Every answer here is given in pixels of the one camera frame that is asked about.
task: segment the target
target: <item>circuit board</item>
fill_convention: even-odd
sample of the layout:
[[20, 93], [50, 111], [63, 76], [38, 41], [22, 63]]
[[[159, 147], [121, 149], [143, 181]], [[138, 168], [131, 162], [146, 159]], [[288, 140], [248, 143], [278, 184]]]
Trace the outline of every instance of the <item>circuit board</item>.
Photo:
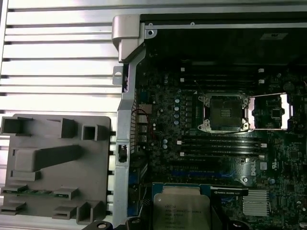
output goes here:
[[[147, 65], [139, 71], [137, 144], [148, 157], [147, 181], [247, 188], [248, 195], [219, 196], [230, 219], [255, 230], [300, 229], [307, 222], [307, 77], [269, 68], [205, 70], [182, 63], [176, 70]], [[200, 100], [205, 95], [211, 96], [210, 105]], [[255, 97], [255, 128], [244, 129], [244, 122], [242, 129], [236, 127], [244, 116], [237, 103], [255, 95], [264, 95]], [[291, 110], [286, 123], [281, 95]], [[214, 114], [220, 101], [231, 109]], [[215, 131], [206, 129], [207, 117]]]

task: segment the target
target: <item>metal bracket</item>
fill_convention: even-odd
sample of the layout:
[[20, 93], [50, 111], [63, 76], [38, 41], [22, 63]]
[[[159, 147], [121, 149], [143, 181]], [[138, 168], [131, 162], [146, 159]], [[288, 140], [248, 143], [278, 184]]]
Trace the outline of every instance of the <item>metal bracket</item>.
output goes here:
[[144, 42], [145, 24], [138, 14], [124, 14], [113, 18], [112, 42], [118, 50], [118, 61], [128, 63], [132, 53]]
[[123, 83], [123, 73], [124, 67], [123, 66], [114, 66], [113, 67], [113, 85], [122, 85]]

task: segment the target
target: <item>metal frame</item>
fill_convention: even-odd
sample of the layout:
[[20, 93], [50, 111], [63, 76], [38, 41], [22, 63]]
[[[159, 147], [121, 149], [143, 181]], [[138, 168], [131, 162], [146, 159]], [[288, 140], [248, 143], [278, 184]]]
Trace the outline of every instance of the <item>metal frame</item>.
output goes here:
[[[194, 10], [193, 12], [201, 13], [227, 13], [227, 12], [301, 12], [307, 11], [307, 6], [255, 6], [251, 7], [214, 7], [206, 8], [202, 11]], [[154, 38], [159, 30], [162, 29], [221, 29], [221, 28], [307, 28], [307, 23], [272, 23], [272, 24], [200, 24], [196, 25], [191, 22], [190, 25], [153, 25], [149, 23], [147, 26], [140, 22], [139, 15], [120, 15], [116, 16], [113, 20], [112, 41], [118, 50], [119, 62], [129, 63], [129, 90], [122, 94], [122, 101], [118, 109], [118, 130], [117, 130], [117, 151], [116, 151], [116, 169], [115, 169], [115, 185], [114, 185], [114, 211], [113, 211], [113, 224], [117, 226], [122, 224], [127, 219], [128, 207], [128, 176], [129, 176], [129, 159], [130, 152], [128, 148], [128, 157], [125, 163], [118, 161], [118, 145], [124, 144], [129, 146], [130, 135], [130, 121], [131, 111], [133, 107], [134, 93], [135, 93], [135, 75], [137, 64], [145, 57], [145, 50], [135, 57], [135, 53], [140, 47], [143, 47], [145, 39]], [[250, 118], [251, 110], [246, 111], [247, 117]], [[251, 127], [253, 127], [253, 119], [251, 117]]]

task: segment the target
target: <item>cable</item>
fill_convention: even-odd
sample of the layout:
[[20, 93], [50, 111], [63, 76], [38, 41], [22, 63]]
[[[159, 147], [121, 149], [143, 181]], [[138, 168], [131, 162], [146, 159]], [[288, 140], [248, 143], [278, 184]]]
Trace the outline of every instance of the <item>cable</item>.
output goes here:
[[148, 113], [146, 113], [146, 112], [145, 112], [144, 110], [142, 110], [142, 109], [135, 109], [135, 110], [133, 110], [133, 111], [131, 112], [131, 114], [134, 114], [134, 113], [137, 112], [137, 111], [143, 112], [144, 115], [146, 116], [146, 119], [147, 119], [147, 128], [148, 128], [150, 134], [152, 135], [152, 138], [154, 138], [154, 132], [153, 132], [153, 130], [151, 129], [151, 126], [150, 126], [150, 119], [149, 119]]

